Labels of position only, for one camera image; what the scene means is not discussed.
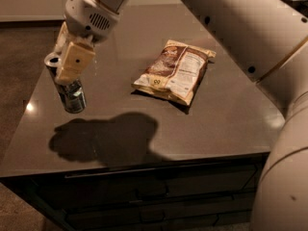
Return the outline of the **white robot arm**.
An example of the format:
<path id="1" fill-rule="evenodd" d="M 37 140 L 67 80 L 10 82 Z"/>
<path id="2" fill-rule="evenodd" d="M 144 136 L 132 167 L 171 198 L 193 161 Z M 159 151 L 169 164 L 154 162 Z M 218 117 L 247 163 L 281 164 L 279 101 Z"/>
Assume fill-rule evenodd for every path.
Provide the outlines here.
<path id="1" fill-rule="evenodd" d="M 67 0 L 55 50 L 69 85 L 127 0 Z M 181 0 L 285 118 L 259 181 L 251 231 L 308 231 L 308 23 L 280 0 Z"/>

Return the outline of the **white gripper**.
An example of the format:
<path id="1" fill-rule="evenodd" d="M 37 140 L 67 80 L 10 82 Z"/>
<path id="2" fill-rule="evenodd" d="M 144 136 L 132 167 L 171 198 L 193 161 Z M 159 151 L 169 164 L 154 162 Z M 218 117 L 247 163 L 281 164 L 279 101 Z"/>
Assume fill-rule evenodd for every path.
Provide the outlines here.
<path id="1" fill-rule="evenodd" d="M 93 36 L 94 42 L 105 40 L 119 15 L 95 0 L 67 0 L 64 18 L 54 51 L 61 59 L 56 83 L 67 86 L 80 77 L 95 56 L 93 43 L 87 37 Z M 78 37 L 70 40 L 68 31 Z"/>

